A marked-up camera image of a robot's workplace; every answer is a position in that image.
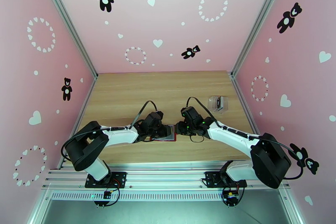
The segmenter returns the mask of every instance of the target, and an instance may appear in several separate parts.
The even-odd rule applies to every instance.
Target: wooden table
[[[212,95],[228,97],[228,111],[214,114],[222,123],[252,132],[243,108],[226,71],[153,72],[100,74],[81,121],[80,128],[92,120],[105,126],[130,124],[147,100],[153,100],[164,113],[163,124],[182,121],[180,110],[189,96],[205,106]],[[208,115],[195,100],[190,104],[203,116]],[[148,104],[140,118],[154,108]],[[176,142],[139,142],[105,148],[100,159],[106,163],[146,163],[167,161],[239,160],[247,156],[219,141],[205,139],[193,143],[188,136],[177,135]]]

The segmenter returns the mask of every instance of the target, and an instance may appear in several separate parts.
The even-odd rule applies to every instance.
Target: small transparent container
[[[228,110],[228,98],[224,96],[211,96],[207,102],[207,108],[212,113],[223,114]]]

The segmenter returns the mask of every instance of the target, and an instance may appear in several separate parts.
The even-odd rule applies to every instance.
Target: circle of hearts
[[[47,49],[43,48],[41,49],[41,47],[39,46],[39,44],[37,44],[35,41],[33,41],[33,36],[30,35],[30,33],[33,31],[32,30],[32,26],[34,25],[34,22],[35,23],[38,23],[38,22],[41,22],[43,24],[46,25],[46,27],[49,28],[50,32],[51,32],[51,37],[52,37],[52,40],[51,40],[51,44],[49,47],[47,47]],[[54,29],[50,26],[49,22],[48,21],[45,21],[44,18],[37,18],[37,17],[34,17],[32,20],[30,20],[28,22],[28,26],[27,26],[27,32],[28,32],[28,39],[31,41],[31,45],[33,47],[36,47],[36,49],[40,52],[43,52],[43,53],[46,53],[46,52],[51,52],[54,47],[55,47],[55,43],[56,43],[56,39],[55,39],[55,33],[54,33]]]
[[[132,50],[138,50],[138,51],[141,51],[142,54],[143,54],[143,59],[141,62],[137,63],[137,62],[133,62],[131,61],[129,58],[128,58],[128,52]],[[146,56],[146,52],[144,50],[141,50],[141,48],[139,47],[130,47],[130,48],[127,48],[126,51],[125,51],[125,57],[126,57],[126,61],[128,61],[130,64],[134,64],[134,65],[140,65],[140,64],[144,64],[146,59],[147,59],[147,56]]]
[[[16,185],[18,187],[20,187],[21,185],[25,185],[27,187],[27,184],[30,184],[30,179],[27,180],[26,182],[22,182],[22,179],[19,178],[19,172],[18,172],[18,166],[21,165],[21,160],[23,159],[23,157],[26,157],[29,154],[30,151],[36,151],[36,150],[38,150],[38,151],[40,151],[41,154],[43,153],[43,159],[42,159],[43,166],[41,166],[41,171],[39,172],[39,174],[44,171],[44,169],[45,169],[45,162],[47,161],[47,156],[44,153],[45,152],[44,148],[39,148],[39,149],[38,148],[39,148],[39,146],[34,145],[31,150],[24,150],[22,152],[22,156],[15,162],[15,164],[14,164],[14,168],[15,169],[14,169],[14,173],[13,173],[13,179],[16,181]],[[37,174],[37,175],[35,175],[34,179],[32,179],[32,182],[36,181],[38,179],[39,179],[39,175]]]
[[[265,90],[266,90],[266,91],[264,92],[265,96],[262,96],[261,98],[257,98],[257,97],[255,96],[254,89],[253,89],[254,84],[255,84],[256,81],[258,81],[258,80],[260,80],[260,81],[262,81],[262,82],[265,82]],[[257,102],[259,102],[259,101],[263,102],[263,101],[266,99],[266,97],[268,96],[268,83],[267,83],[267,81],[266,81],[266,78],[263,78],[261,75],[259,75],[258,77],[255,77],[254,80],[253,80],[252,83],[251,83],[251,93],[252,93],[252,97],[253,97]]]
[[[227,7],[228,1],[227,0],[223,0],[223,1],[224,1],[224,3],[223,3],[223,5],[224,5],[223,10],[215,18],[212,17],[212,18],[209,19],[209,17],[205,17],[205,15],[203,14],[203,11],[202,11],[202,8],[203,8],[202,4],[205,3],[205,0],[201,0],[200,1],[200,5],[198,6],[198,14],[200,15],[201,19],[204,20],[204,21],[206,21],[206,22],[209,22],[209,21],[210,22],[214,22],[214,21],[218,20],[219,18],[221,18],[224,15],[224,11],[226,11],[227,8],[228,8]]]

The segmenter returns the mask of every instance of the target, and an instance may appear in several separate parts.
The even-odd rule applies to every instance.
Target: white heart
[[[291,106],[291,101],[288,100],[287,95],[282,95],[280,99],[280,106],[288,108]]]
[[[42,122],[41,121],[41,114],[39,113],[39,111],[34,111],[33,116],[29,119],[29,124],[30,125],[37,125],[41,122]]]
[[[147,0],[147,3],[148,3],[150,6],[154,7],[154,5],[155,5],[155,0]]]
[[[306,195],[306,196],[304,197],[304,200],[305,200],[308,204],[310,204],[311,206],[313,205],[313,203],[312,203],[312,199],[311,199],[310,196]]]
[[[324,63],[328,61],[330,58],[331,58],[331,54],[326,53],[325,51],[321,51],[319,54],[320,63]]]
[[[156,47],[160,47],[162,45],[163,41],[162,40],[153,40],[153,44],[156,46]]]

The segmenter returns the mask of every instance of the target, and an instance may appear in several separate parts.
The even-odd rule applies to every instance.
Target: white dot
[[[329,116],[329,120],[331,122],[335,122],[336,121],[336,117],[334,115],[331,115],[331,116]]]

